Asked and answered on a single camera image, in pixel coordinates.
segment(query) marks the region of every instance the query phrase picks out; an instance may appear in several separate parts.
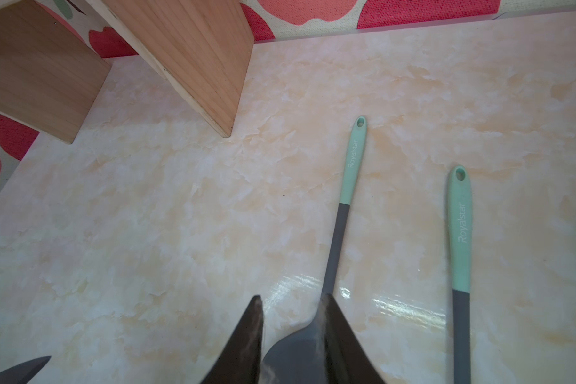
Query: marble countertop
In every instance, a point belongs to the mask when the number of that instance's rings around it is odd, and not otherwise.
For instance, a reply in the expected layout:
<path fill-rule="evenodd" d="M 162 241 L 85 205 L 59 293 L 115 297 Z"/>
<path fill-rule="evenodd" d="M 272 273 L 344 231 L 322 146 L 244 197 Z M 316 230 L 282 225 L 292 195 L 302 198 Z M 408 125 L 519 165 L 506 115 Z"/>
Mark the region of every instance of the marble countertop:
<path fill-rule="evenodd" d="M 254 294 L 314 315 L 349 131 L 369 135 L 335 296 L 389 384 L 452 382 L 444 195 L 474 195 L 475 383 L 576 383 L 576 12 L 259 44 L 222 139 L 139 57 L 0 194 L 0 370 L 198 383 Z"/>

